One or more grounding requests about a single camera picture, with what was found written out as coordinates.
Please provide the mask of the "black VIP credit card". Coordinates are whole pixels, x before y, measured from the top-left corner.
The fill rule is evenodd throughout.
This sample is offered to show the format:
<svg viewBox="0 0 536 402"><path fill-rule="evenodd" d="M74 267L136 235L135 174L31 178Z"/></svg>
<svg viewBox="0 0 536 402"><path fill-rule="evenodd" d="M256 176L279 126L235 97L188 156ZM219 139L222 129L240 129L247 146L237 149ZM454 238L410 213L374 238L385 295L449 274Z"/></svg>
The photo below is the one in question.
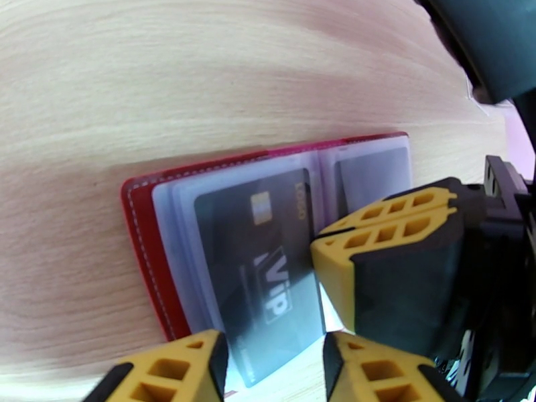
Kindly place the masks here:
<svg viewBox="0 0 536 402"><path fill-rule="evenodd" d="M252 387L325 330L310 255L309 171L201 194L194 213L230 354Z"/></svg>

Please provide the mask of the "red leather card holder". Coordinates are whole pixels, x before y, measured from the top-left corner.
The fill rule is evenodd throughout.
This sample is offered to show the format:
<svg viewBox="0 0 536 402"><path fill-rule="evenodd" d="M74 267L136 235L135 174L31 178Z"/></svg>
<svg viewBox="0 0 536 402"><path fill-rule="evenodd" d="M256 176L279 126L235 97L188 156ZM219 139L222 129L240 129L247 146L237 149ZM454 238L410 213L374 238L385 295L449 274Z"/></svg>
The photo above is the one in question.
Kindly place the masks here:
<svg viewBox="0 0 536 402"><path fill-rule="evenodd" d="M121 200L140 272L154 310L169 340L210 326L208 313L194 293L193 276L184 267L183 239L170 211L171 199L154 190L196 176L238 170L262 162L273 168L280 158L303 155L313 160L320 177L321 223L328 226L371 202L410 189L409 136L402 131L248 151L189 163L126 180Z"/></svg>

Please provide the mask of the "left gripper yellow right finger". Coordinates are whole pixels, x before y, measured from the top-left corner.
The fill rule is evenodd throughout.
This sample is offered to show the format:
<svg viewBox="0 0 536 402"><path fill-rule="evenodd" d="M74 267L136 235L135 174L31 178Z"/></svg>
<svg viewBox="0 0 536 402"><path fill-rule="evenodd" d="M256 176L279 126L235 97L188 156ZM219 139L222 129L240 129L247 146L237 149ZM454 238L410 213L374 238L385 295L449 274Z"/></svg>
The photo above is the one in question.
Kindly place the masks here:
<svg viewBox="0 0 536 402"><path fill-rule="evenodd" d="M465 402L430 359L346 332L322 351L327 402Z"/></svg>

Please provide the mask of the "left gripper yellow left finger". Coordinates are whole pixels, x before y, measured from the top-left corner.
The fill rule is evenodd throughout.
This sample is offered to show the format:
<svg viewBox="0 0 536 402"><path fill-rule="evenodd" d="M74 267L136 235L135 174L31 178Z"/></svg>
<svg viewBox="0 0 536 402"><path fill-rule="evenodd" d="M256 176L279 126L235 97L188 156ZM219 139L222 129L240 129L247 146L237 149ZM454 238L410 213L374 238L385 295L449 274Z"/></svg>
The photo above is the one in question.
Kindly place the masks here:
<svg viewBox="0 0 536 402"><path fill-rule="evenodd" d="M83 402L224 402L228 345L209 329L126 356Z"/></svg>

